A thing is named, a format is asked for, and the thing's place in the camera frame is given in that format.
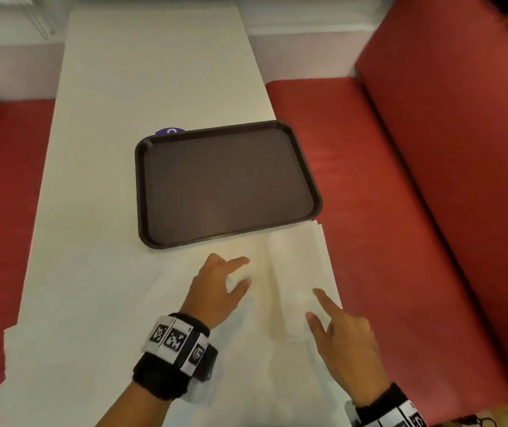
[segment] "purple sticker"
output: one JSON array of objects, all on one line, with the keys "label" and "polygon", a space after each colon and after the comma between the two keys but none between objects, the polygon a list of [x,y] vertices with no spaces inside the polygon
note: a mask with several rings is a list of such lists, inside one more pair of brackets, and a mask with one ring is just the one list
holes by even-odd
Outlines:
[{"label": "purple sticker", "polygon": [[171,133],[181,133],[185,130],[182,128],[162,128],[155,132],[156,136],[170,135]]}]

